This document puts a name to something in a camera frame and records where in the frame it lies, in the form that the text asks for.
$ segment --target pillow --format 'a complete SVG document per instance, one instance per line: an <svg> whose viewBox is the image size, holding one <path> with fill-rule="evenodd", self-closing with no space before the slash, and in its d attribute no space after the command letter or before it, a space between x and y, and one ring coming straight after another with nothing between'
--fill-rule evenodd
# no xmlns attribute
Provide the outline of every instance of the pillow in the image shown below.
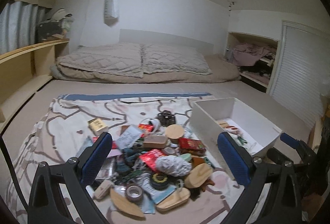
<svg viewBox="0 0 330 224"><path fill-rule="evenodd" d="M212 74L204 57L193 47L146 44L142 47L143 72L188 72Z"/></svg>
<svg viewBox="0 0 330 224"><path fill-rule="evenodd" d="M97 47L80 47L59 57L57 65L82 71L143 78L141 45L119 43Z"/></svg>

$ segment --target headboard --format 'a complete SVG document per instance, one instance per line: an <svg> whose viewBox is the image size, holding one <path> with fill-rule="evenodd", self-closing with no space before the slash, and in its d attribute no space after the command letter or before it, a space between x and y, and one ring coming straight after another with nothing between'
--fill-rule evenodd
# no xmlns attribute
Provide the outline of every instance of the headboard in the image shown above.
<svg viewBox="0 0 330 224"><path fill-rule="evenodd" d="M177 46L188 46L195 48L202 55L212 55L214 47L214 45L211 43L187 37L153 31L139 31L135 29L121 29L119 34L119 42L131 42L141 44L158 43Z"/></svg>

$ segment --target curtain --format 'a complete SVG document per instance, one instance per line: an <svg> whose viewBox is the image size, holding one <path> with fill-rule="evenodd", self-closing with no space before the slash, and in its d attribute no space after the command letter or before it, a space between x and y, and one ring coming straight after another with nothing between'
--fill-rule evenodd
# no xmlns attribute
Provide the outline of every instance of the curtain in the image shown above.
<svg viewBox="0 0 330 224"><path fill-rule="evenodd" d="M0 54L35 44L36 26L49 10L22 1L8 3L0 14Z"/></svg>

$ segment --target white wall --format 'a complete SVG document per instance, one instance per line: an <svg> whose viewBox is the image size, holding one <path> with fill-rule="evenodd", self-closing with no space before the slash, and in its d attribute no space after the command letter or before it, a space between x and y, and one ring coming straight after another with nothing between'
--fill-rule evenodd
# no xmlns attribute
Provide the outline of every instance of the white wall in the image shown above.
<svg viewBox="0 0 330 224"><path fill-rule="evenodd" d="M104 23L104 0L57 0L54 10L73 14L70 51L78 45L98 46L119 41L119 31L136 29L188 37L215 45L223 52L229 12L209 0L118 0L119 21Z"/></svg>
<svg viewBox="0 0 330 224"><path fill-rule="evenodd" d="M282 20L293 21L324 32L330 32L329 17L328 20L324 20L297 14L257 10L231 11L228 31L249 33L280 40Z"/></svg>

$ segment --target white louvered door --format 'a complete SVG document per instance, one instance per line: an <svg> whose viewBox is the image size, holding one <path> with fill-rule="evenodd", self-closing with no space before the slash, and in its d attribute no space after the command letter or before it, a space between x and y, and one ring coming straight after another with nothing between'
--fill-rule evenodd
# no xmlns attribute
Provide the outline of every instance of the white louvered door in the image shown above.
<svg viewBox="0 0 330 224"><path fill-rule="evenodd" d="M299 24L283 22L283 37L270 95L313 127L323 114L318 89L330 75L330 40L327 34Z"/></svg>

